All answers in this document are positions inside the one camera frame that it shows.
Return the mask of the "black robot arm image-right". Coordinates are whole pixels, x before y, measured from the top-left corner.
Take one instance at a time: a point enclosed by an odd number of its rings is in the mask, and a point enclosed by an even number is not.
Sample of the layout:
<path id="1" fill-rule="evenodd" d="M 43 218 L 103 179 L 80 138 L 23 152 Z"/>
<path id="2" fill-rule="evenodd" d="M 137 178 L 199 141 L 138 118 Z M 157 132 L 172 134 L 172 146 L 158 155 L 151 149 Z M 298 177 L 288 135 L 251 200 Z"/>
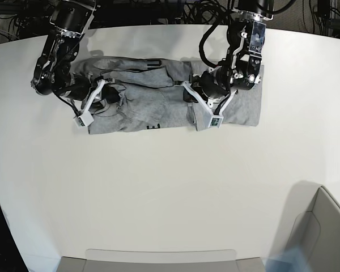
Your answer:
<path id="1" fill-rule="evenodd" d="M 201 61 L 209 68 L 193 74 L 185 87 L 186 103 L 205 103 L 219 113 L 237 94 L 251 90 L 261 81 L 262 48 L 265 43 L 266 21 L 276 13 L 274 1 L 198 1 L 188 5 L 184 23 L 205 23 L 210 28 L 200 39 Z M 205 53 L 205 43 L 218 26 L 227 26 L 226 56 L 211 61 Z"/>

